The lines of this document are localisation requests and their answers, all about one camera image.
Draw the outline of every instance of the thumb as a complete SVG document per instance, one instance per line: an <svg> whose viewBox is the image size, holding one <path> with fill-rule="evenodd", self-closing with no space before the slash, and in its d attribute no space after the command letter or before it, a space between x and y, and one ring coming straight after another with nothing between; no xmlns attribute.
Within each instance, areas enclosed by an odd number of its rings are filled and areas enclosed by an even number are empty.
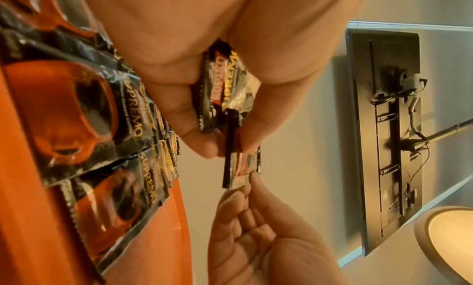
<svg viewBox="0 0 473 285"><path fill-rule="evenodd" d="M258 173L251 174L250 183L250 205L258 210L276 236L305 241L312 241L317 236L309 223L263 185Z"/></svg>

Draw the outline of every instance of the hand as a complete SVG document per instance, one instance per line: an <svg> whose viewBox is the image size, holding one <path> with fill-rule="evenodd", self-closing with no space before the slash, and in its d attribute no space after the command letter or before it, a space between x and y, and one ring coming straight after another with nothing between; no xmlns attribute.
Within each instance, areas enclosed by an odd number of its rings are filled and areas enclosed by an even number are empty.
<svg viewBox="0 0 473 285"><path fill-rule="evenodd" d="M257 173L220 203L208 244L210 285L348 284L320 235Z"/></svg>
<svg viewBox="0 0 473 285"><path fill-rule="evenodd" d="M192 107L202 52L223 39L262 82L240 131L253 151L321 74L361 1L87 0L169 124L206 158L223 153L224 138L200 133Z"/></svg>

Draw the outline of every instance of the palm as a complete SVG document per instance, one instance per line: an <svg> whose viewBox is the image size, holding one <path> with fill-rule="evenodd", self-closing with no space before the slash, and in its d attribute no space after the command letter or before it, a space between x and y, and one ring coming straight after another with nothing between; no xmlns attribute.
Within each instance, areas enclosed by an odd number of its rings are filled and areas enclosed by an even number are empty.
<svg viewBox="0 0 473 285"><path fill-rule="evenodd" d="M280 200L264 201L255 178L252 185L222 197L208 247L209 284L345 284L315 230Z"/></svg>

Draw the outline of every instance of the coffee cup image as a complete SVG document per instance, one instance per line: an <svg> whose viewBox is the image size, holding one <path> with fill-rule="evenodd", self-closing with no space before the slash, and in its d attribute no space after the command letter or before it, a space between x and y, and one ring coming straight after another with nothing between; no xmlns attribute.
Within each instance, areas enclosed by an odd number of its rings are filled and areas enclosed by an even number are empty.
<svg viewBox="0 0 473 285"><path fill-rule="evenodd" d="M96 187L81 183L86 195L77 201L73 213L86 250L94 263L123 237L137 221L142 209L136 178L119 169Z"/></svg>
<svg viewBox="0 0 473 285"><path fill-rule="evenodd" d="M39 154L50 164L87 160L118 129L112 90L92 68L65 61L4 67L20 117Z"/></svg>
<svg viewBox="0 0 473 285"><path fill-rule="evenodd" d="M20 21L44 32L58 27L82 37L97 33L97 21L84 0L0 0Z"/></svg>

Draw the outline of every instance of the wall trim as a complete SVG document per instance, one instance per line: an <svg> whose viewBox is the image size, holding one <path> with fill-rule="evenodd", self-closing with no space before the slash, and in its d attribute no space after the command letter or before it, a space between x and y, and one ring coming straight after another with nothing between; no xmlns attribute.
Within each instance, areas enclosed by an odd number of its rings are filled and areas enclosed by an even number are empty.
<svg viewBox="0 0 473 285"><path fill-rule="evenodd" d="M429 209L433 208L434 206L436 206L437 204L439 204L440 202L442 202L444 199L446 199L447 197L449 197L450 195L452 195L454 192L458 191L459 189L461 189L462 186L464 186L465 184L467 184L471 179L473 179L473 174L468 176L467 178L465 178L464 180L460 181L459 183L457 183L456 185L452 186L451 188L449 188L448 190L444 191L442 194L440 194L439 196L437 196L435 199L433 199L432 201L430 201L429 203L427 203L426 205L424 205L424 207L422 207L422 209L416 213L412 218L410 218L407 222L405 222L405 224L403 225L403 227L411 222L413 222L414 220L416 220L421 214L423 214L424 212L428 211ZM350 253L348 253L347 255L345 255L344 257L340 258L338 260L338 265L340 267L344 267L345 265L349 264L350 262L352 262L353 260L355 260L356 258L360 257L363 255L363 247L358 247L356 248L355 250L351 251Z"/></svg>
<svg viewBox="0 0 473 285"><path fill-rule="evenodd" d="M350 21L348 29L383 29L383 30L437 30L437 31L460 31L473 32L473 27L428 25L428 24L402 24L388 22Z"/></svg>

